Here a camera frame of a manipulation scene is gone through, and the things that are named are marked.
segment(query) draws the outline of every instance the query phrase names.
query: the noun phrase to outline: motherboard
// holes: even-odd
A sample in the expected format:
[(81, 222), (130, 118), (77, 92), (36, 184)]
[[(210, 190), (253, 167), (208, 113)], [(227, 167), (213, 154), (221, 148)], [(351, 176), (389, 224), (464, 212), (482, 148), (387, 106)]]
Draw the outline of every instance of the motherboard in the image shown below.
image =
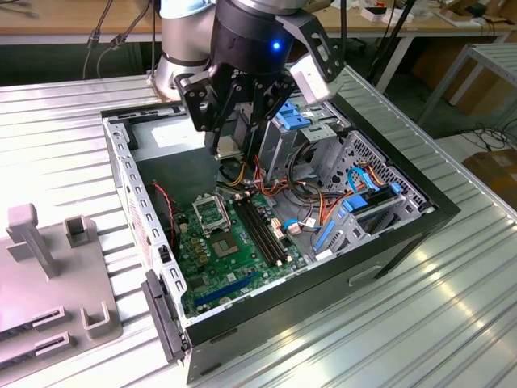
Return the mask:
[(188, 284), (187, 317), (307, 265), (262, 194), (237, 200), (206, 196), (174, 219), (181, 233), (177, 260)]

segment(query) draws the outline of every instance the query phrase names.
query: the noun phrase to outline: ram slot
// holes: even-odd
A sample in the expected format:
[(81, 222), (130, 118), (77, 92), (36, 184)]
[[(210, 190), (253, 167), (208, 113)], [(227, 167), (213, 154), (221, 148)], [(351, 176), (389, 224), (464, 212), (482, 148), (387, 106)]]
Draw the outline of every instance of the ram slot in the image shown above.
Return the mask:
[(267, 263), (272, 266), (278, 260), (282, 260), (284, 253), (269, 229), (263, 224), (257, 209), (248, 201), (238, 202), (234, 208)]

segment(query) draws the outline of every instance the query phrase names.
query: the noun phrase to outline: blue plastic clip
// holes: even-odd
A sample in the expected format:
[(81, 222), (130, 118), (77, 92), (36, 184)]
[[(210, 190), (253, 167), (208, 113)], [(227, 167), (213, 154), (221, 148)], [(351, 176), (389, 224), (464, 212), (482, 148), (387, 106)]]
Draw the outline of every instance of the blue plastic clip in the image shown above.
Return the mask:
[(276, 118), (288, 130), (305, 128), (311, 125), (310, 120), (305, 119), (294, 105), (287, 102), (276, 113)]
[(350, 187), (352, 188), (353, 192), (357, 192), (357, 189), (355, 188), (355, 185), (354, 185), (354, 179), (352, 178), (353, 172), (356, 172), (357, 174), (359, 174), (359, 176), (366, 183), (366, 186), (368, 188), (371, 188), (371, 189), (375, 190), (376, 192), (378, 192), (380, 190), (372, 182), (372, 180), (370, 179), (370, 175), (368, 175), (366, 172), (364, 172), (362, 169), (360, 169), (358, 167), (352, 167), (350, 170), (348, 170), (347, 178), (348, 178), (348, 184), (350, 184)]
[(368, 202), (364, 200), (362, 196), (351, 196), (350, 198), (343, 200), (343, 206), (349, 213), (352, 213), (354, 210), (359, 208), (363, 208), (366, 205), (368, 205)]
[(393, 182), (390, 184), (390, 187), (391, 187), (391, 191), (396, 195), (398, 196), (401, 192), (402, 192), (402, 188), (401, 188), (401, 185), (398, 184), (397, 182)]

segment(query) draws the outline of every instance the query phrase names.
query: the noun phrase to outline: aluminum table surface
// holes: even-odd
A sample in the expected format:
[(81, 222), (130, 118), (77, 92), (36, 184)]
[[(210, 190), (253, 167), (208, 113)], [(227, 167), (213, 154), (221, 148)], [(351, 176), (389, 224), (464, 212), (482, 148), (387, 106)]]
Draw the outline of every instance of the aluminum table surface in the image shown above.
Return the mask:
[[(517, 219), (353, 70), (341, 93), (461, 207), (395, 271), (195, 382), (231, 386), (515, 386)], [(40, 224), (97, 222), (124, 334), (12, 384), (182, 386), (140, 283), (99, 111), (158, 101), (145, 78), (0, 89), (0, 230), (32, 201)]]

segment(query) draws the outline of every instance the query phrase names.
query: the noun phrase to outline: ventilation grille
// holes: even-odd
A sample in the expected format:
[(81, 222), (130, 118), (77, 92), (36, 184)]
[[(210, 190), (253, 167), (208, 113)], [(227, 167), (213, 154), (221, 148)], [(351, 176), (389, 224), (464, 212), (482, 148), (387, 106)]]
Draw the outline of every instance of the ventilation grille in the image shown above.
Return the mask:
[[(333, 173), (330, 174), (329, 181), (324, 187), (330, 191), (350, 190), (351, 187), (347, 180), (348, 170), (361, 163), (371, 164), (381, 181), (400, 184), (402, 194), (413, 200), (418, 206), (425, 202), (423, 196), (416, 192), (401, 176), (389, 169), (384, 161), (355, 133), (350, 133), (347, 140), (341, 145), (339, 162), (335, 165)], [(356, 187), (362, 183), (359, 174), (356, 172), (352, 173), (352, 178)]]

